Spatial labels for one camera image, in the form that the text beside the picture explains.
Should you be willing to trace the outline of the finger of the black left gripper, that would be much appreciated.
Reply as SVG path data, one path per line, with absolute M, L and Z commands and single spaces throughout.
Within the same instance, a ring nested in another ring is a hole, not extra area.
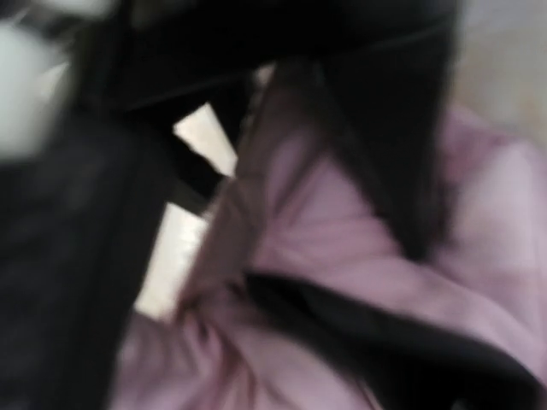
M 338 158 L 415 261 L 442 226 L 437 131 L 454 33 L 431 25 L 328 56 L 318 68 L 343 130 Z

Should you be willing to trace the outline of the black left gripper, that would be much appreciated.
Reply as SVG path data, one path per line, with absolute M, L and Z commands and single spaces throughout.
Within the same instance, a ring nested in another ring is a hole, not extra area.
M 82 32 L 76 94 L 31 159 L 1 166 L 1 406 L 102 409 L 174 186 L 174 103 L 259 65 L 431 25 L 455 1 L 178 1 L 135 32 L 134 2 Z

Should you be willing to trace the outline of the pink and black umbrella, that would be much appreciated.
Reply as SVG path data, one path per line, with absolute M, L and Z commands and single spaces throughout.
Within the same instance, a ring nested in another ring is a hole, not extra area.
M 132 316 L 111 408 L 545 408 L 545 152 L 451 111 L 444 232 L 412 261 L 334 128 L 310 68 L 279 65 L 176 314 Z

